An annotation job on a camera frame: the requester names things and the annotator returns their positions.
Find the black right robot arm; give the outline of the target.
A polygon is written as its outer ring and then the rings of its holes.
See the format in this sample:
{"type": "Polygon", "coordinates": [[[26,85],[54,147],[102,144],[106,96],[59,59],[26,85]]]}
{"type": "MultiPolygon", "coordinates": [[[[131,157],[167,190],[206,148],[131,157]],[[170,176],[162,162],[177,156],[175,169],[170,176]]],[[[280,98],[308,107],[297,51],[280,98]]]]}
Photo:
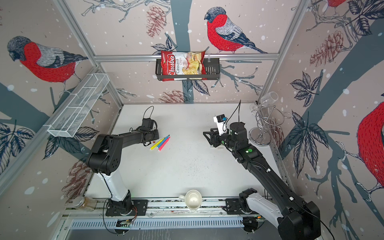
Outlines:
{"type": "Polygon", "coordinates": [[[272,170],[262,153],[250,144],[245,123],[232,123],[223,134],[219,129],[211,129],[203,135],[212,147],[226,147],[273,198],[270,202],[252,188],[241,192],[239,203],[244,213],[263,216],[278,229],[283,240],[315,240],[321,236],[317,205],[305,202],[272,170]]]}

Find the clear wine glass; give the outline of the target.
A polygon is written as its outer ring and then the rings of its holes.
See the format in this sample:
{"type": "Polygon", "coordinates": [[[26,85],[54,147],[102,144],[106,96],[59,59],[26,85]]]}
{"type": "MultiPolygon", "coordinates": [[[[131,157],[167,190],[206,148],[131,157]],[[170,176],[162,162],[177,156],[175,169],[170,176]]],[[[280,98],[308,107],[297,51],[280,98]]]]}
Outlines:
{"type": "Polygon", "coordinates": [[[261,99],[250,105],[251,112],[256,112],[259,108],[273,107],[275,102],[279,99],[279,95],[276,92],[269,92],[261,97],[261,99]]]}

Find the blue highlighter pen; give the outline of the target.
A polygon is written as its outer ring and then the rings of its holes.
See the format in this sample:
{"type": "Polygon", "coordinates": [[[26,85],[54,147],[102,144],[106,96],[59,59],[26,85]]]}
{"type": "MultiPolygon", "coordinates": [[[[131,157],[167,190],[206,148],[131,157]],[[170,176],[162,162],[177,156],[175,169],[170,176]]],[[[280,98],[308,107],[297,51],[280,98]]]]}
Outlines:
{"type": "Polygon", "coordinates": [[[161,146],[166,142],[166,140],[170,137],[170,135],[166,136],[160,143],[159,145],[157,146],[158,149],[161,148],[161,146]]]}

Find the chrome glass holder stand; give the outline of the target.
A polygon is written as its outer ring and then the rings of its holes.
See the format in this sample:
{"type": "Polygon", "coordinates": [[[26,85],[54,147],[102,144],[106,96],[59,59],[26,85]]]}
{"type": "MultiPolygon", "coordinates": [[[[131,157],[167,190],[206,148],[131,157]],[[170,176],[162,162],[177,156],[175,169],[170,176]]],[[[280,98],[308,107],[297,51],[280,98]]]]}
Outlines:
{"type": "Polygon", "coordinates": [[[251,105],[252,116],[257,126],[249,130],[249,138],[253,144],[267,146],[273,140],[272,131],[277,132],[286,119],[291,119],[289,112],[282,112],[276,106],[251,105]]]}

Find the red cassava chips bag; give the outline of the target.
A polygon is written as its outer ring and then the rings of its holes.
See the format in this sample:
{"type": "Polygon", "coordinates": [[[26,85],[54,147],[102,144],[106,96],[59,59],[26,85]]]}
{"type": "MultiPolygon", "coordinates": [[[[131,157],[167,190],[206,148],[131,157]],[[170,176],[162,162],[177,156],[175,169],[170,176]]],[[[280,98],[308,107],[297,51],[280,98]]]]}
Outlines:
{"type": "Polygon", "coordinates": [[[161,51],[161,75],[206,75],[203,64],[205,51],[202,52],[170,52],[161,51]]]}

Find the white ceramic cup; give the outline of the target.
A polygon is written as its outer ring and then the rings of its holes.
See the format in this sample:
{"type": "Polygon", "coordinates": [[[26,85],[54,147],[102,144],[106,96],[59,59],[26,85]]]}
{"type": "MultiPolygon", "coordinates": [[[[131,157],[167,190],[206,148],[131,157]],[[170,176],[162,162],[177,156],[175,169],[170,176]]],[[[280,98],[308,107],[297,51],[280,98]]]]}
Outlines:
{"type": "Polygon", "coordinates": [[[180,195],[179,199],[184,201],[187,208],[191,211],[198,210],[203,202],[202,195],[197,190],[190,190],[185,195],[180,195]]]}

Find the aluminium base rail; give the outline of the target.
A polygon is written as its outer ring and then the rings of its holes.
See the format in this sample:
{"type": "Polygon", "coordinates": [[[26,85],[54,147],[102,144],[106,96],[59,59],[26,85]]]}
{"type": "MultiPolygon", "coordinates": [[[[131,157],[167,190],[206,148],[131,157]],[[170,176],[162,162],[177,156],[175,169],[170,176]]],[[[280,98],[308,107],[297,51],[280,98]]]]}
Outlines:
{"type": "Polygon", "coordinates": [[[102,202],[94,212],[69,210],[57,227],[57,239],[64,239],[71,230],[106,230],[112,234],[125,234],[138,230],[244,228],[255,224],[255,231],[265,221],[278,225],[282,212],[264,197],[252,196],[247,201],[249,211],[241,208],[237,198],[204,198],[199,209],[189,210],[180,199],[138,199],[137,211],[128,216],[107,217],[111,207],[102,202]]]}

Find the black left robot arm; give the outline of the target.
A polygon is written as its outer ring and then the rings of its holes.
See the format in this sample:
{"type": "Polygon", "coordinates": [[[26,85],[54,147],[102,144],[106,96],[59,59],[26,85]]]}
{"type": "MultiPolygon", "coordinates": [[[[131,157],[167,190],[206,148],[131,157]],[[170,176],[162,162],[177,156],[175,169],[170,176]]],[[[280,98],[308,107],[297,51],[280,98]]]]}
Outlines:
{"type": "Polygon", "coordinates": [[[146,147],[159,138],[158,124],[150,118],[143,118],[142,125],[128,133],[101,134],[97,137],[86,165],[104,180],[111,194],[109,204],[112,207],[127,213],[134,208],[131,193],[118,171],[122,150],[137,144],[143,144],[146,147]]]}

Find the pink highlighter pen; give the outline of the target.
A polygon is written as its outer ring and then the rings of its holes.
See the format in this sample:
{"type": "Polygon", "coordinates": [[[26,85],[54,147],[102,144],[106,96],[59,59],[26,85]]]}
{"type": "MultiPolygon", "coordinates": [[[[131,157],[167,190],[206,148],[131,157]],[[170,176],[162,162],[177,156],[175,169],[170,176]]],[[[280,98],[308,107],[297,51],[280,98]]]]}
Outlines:
{"type": "Polygon", "coordinates": [[[166,142],[161,146],[161,148],[159,149],[159,151],[161,151],[163,149],[163,147],[166,145],[166,143],[169,141],[170,137],[166,140],[166,142]]]}

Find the white mesh wall shelf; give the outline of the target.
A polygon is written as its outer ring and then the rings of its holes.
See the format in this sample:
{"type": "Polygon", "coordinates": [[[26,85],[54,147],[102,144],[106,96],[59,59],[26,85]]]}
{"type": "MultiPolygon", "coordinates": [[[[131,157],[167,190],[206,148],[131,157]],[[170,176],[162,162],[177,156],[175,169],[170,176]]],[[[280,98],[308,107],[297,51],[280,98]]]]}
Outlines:
{"type": "Polygon", "coordinates": [[[88,74],[81,81],[81,88],[70,94],[70,102],[50,125],[48,133],[53,137],[74,137],[109,82],[106,74],[88,74]]]}

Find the glass jar near rail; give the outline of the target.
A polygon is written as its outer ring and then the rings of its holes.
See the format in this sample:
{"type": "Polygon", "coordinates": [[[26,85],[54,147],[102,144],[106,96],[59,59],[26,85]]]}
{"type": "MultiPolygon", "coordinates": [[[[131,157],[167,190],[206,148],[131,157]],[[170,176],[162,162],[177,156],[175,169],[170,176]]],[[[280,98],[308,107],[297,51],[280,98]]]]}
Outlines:
{"type": "Polygon", "coordinates": [[[79,196],[73,199],[72,205],[75,209],[91,212],[96,208],[97,200],[79,196]]]}

